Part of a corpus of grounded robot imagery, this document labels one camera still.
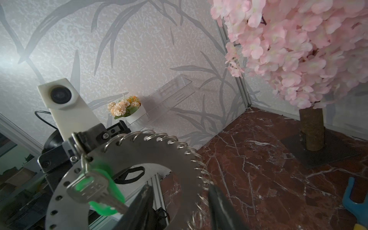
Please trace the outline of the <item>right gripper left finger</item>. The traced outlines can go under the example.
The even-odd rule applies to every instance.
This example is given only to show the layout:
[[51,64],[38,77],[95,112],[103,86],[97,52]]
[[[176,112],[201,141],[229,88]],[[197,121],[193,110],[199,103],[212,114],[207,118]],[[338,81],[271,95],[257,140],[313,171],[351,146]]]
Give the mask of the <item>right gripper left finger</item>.
[[153,188],[145,185],[113,230],[153,230]]

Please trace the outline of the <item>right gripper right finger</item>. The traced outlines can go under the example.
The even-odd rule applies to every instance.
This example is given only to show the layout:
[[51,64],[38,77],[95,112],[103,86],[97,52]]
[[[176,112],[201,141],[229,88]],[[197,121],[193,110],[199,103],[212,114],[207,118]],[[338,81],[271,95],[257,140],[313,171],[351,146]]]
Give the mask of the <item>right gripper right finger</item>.
[[209,185],[208,203],[213,230],[249,230],[218,186]]

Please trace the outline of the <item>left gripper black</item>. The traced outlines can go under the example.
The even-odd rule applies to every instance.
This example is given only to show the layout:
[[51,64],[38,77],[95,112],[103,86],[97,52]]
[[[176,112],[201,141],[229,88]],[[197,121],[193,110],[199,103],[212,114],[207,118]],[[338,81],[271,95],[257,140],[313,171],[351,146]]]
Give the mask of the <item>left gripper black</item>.
[[[131,130],[124,121],[119,121],[117,124],[109,128],[98,124],[87,131],[78,132],[77,139],[82,145],[86,153],[91,152],[95,148],[107,143],[111,138],[119,134],[128,134]],[[47,139],[43,152],[38,157],[37,162],[41,170],[45,173],[51,173],[57,170],[62,165],[67,165],[71,168],[80,159],[75,151],[75,141],[72,137],[66,141],[62,138],[58,129]]]

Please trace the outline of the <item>key with green tag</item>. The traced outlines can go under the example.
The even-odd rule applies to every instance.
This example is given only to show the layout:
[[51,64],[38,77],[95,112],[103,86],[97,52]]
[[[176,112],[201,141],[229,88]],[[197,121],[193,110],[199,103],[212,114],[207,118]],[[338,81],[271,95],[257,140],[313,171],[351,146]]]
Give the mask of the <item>key with green tag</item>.
[[81,175],[67,187],[67,194],[77,203],[89,204],[101,216],[123,215],[128,211],[120,189],[101,169]]

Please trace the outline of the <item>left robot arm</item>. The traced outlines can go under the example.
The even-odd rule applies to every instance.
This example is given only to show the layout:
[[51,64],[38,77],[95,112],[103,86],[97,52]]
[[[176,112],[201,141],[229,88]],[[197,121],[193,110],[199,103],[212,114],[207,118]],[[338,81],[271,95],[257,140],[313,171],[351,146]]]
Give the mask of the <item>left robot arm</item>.
[[116,139],[129,133],[123,121],[105,128],[102,124],[72,135],[67,141],[56,130],[47,140],[46,152],[37,158],[41,169],[1,201],[1,229],[28,230],[45,219],[45,230],[89,229],[88,201],[79,203],[80,183],[87,180],[87,171],[101,167],[111,181],[128,171],[103,156],[107,148],[115,149]]

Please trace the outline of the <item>peach flower bouquet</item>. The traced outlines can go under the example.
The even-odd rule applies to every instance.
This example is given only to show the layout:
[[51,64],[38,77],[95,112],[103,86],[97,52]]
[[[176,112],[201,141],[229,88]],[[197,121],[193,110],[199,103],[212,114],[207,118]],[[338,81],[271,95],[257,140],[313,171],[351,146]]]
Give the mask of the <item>peach flower bouquet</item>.
[[108,111],[114,119],[129,117],[137,112],[140,107],[141,101],[136,96],[130,96],[118,102],[110,102],[107,106]]

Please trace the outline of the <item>blue yellow garden fork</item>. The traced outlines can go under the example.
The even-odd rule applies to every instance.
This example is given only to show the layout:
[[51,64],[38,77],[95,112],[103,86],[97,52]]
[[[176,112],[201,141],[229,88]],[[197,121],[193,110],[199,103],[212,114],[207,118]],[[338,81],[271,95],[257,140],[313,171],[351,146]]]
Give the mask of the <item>blue yellow garden fork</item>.
[[356,224],[353,230],[368,229],[368,194],[365,196],[363,203],[356,203],[350,197],[354,187],[355,179],[350,177],[342,199],[343,206],[346,210],[356,217]]

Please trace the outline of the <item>pink cherry blossom tree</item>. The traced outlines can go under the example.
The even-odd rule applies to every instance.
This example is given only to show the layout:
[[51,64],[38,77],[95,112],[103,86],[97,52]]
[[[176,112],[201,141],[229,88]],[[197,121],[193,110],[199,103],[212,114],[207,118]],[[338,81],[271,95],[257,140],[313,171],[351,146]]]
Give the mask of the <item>pink cherry blossom tree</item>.
[[323,109],[368,81],[367,1],[210,1],[226,26],[234,77],[262,77],[299,110],[301,131],[283,144],[306,167],[357,155],[324,127]]

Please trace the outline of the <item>clear acrylic wall shelf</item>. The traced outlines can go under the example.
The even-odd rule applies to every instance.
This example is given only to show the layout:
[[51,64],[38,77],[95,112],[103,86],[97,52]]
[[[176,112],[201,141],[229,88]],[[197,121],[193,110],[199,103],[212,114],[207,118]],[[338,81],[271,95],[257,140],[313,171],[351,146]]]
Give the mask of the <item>clear acrylic wall shelf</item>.
[[178,75],[153,94],[141,100],[142,108],[145,111],[139,113],[137,120],[128,122],[128,128],[134,131],[142,130],[183,102],[194,92],[193,81],[184,74]]

